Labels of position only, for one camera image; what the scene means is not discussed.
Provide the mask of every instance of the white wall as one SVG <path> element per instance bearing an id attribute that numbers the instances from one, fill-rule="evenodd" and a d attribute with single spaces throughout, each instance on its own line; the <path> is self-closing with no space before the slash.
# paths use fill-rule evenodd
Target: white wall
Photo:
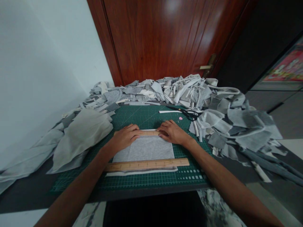
<path id="1" fill-rule="evenodd" d="M 0 0 L 0 169 L 112 78 L 86 0 Z"/>

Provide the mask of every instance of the forearm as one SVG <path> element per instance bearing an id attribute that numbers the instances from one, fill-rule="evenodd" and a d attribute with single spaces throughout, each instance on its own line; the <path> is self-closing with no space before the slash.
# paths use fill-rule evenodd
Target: forearm
<path id="1" fill-rule="evenodd" d="M 184 145 L 226 203 L 247 226 L 283 226 L 261 201 L 231 172 L 205 152 L 195 140 Z"/>
<path id="2" fill-rule="evenodd" d="M 72 226 L 100 178 L 110 155 L 102 148 L 87 168 L 56 199 L 37 226 Z"/>

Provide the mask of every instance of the door frame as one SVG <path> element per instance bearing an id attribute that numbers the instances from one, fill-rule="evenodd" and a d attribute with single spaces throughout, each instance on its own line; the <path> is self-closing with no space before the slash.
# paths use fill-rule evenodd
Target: door frame
<path id="1" fill-rule="evenodd" d="M 222 65 L 230 54 L 232 47 L 238 40 L 239 35 L 244 29 L 251 13 L 257 5 L 258 0 L 246 0 L 246 3 L 235 21 L 232 32 L 230 33 L 224 47 L 218 55 L 214 68 L 210 77 L 216 77 Z M 87 0 L 89 9 L 92 14 L 93 21 L 111 72 L 115 86 L 125 85 L 123 82 L 117 53 L 115 50 L 114 40 L 112 38 L 108 17 L 106 14 L 105 4 L 103 0 Z"/>

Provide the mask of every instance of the green cutting mat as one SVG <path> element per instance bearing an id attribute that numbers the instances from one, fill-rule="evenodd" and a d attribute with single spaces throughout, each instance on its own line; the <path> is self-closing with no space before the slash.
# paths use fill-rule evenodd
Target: green cutting mat
<path id="1" fill-rule="evenodd" d="M 100 148 L 113 137 L 114 132 L 129 124 L 137 124 L 140 129 L 156 129 L 162 122 L 172 119 L 184 131 L 188 132 L 197 140 L 197 137 L 188 131 L 190 121 L 183 114 L 160 114 L 159 110 L 171 109 L 166 106 L 122 106 L 117 109 L 115 111 L 116 114 L 112 116 L 114 129 L 111 133 L 90 149 L 81 167 L 63 172 L 59 175 L 50 192 L 61 193 L 64 191 L 92 161 Z M 212 155 L 205 140 L 203 140 L 203 143 L 199 144 L 206 152 Z M 178 167 L 178 171 L 176 172 L 149 173 L 130 176 L 105 177 L 106 174 L 103 173 L 96 187 L 100 190 L 123 190 L 206 183 L 206 175 L 201 172 L 201 168 L 191 154 L 180 145 L 173 144 L 173 149 L 175 158 L 188 158 L 190 166 Z"/>

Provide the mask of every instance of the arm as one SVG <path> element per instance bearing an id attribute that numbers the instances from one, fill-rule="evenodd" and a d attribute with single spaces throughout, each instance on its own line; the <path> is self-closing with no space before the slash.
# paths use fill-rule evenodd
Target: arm
<path id="1" fill-rule="evenodd" d="M 162 123 L 157 130 L 161 132 L 160 137 L 184 146 L 192 154 L 222 198 L 247 226 L 283 226 L 244 184 L 173 120 Z"/>
<path id="2" fill-rule="evenodd" d="M 72 226 L 88 200 L 108 161 L 120 150 L 131 145 L 139 134 L 137 125 L 121 129 L 104 145 L 86 169 L 56 199 L 36 223 L 38 226 Z"/>

